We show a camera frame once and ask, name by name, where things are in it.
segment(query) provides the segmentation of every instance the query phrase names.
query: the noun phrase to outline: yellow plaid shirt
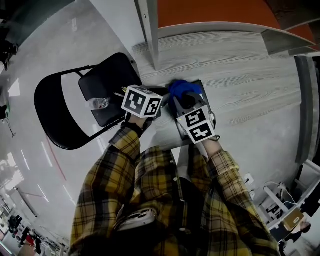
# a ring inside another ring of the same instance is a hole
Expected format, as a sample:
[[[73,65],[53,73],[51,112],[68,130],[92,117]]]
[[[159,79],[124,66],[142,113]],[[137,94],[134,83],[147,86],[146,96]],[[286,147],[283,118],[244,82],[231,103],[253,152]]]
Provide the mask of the yellow plaid shirt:
[[[278,244],[261,221],[239,167],[226,151],[208,163],[194,147],[192,183],[204,198],[200,229],[203,235],[197,255],[279,255]],[[140,141],[133,130],[120,129],[108,150],[88,173],[75,210],[70,255],[108,255],[122,205],[153,208],[156,220],[170,229],[188,233],[188,202],[171,151],[153,147],[140,155]],[[182,210],[175,210],[177,205]],[[174,234],[154,248],[154,255],[185,255]]]

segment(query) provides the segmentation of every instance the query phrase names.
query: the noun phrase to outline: white pillar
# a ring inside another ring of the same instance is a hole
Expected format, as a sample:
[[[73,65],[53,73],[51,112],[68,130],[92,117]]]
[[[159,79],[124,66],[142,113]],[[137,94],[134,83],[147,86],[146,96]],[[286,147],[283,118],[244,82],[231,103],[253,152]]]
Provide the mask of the white pillar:
[[[265,186],[263,190],[271,197],[271,199],[280,207],[280,209],[287,213],[289,212],[289,209],[279,200],[279,198],[267,187]]]

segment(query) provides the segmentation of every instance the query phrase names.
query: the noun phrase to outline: blue cloth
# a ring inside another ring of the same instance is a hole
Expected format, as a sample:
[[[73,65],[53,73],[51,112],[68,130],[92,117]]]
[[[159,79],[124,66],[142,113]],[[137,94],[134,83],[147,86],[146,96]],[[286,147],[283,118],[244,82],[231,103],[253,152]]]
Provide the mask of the blue cloth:
[[[168,88],[170,93],[169,98],[169,107],[173,111],[174,114],[177,113],[177,108],[174,102],[174,97],[181,100],[182,95],[187,92],[193,92],[196,94],[202,94],[201,86],[198,84],[193,84],[190,82],[187,82],[185,80],[177,80],[173,84],[171,84]]]

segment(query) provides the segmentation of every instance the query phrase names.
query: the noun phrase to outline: water bottle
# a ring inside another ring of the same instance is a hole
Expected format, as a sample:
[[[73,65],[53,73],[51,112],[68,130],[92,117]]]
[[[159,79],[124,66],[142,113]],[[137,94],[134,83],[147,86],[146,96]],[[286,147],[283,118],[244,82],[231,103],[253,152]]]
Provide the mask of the water bottle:
[[[109,106],[109,99],[91,98],[85,103],[85,106],[90,110],[103,110]]]

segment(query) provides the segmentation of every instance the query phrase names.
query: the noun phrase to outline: phone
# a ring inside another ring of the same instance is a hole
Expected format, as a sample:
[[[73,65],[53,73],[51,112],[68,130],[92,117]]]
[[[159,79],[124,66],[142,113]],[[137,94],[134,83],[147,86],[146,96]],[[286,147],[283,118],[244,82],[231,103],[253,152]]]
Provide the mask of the phone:
[[[149,225],[156,220],[156,212],[152,208],[138,210],[128,217],[117,229],[118,232]]]

